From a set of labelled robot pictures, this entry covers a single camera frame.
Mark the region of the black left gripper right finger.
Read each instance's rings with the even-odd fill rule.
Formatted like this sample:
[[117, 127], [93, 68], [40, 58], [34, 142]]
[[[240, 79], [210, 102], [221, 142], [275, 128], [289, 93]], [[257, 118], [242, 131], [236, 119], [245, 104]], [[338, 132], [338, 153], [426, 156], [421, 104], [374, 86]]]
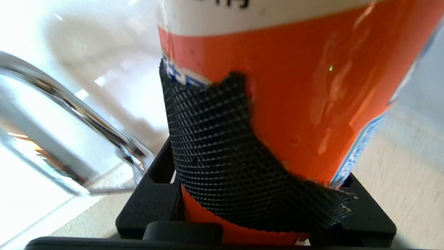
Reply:
[[310, 241], [392, 241], [397, 228], [360, 181], [351, 174], [345, 182], [351, 198], [349, 217], [326, 232], [313, 233]]

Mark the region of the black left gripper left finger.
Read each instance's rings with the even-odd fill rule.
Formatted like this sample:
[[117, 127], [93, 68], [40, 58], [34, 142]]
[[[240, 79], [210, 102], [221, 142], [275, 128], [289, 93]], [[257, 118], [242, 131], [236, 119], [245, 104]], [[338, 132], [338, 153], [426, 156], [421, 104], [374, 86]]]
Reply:
[[162, 59], [172, 159], [189, 220], [221, 225], [226, 241], [295, 241], [352, 214], [353, 194], [296, 177], [255, 136], [243, 74], [185, 87], [166, 69]]

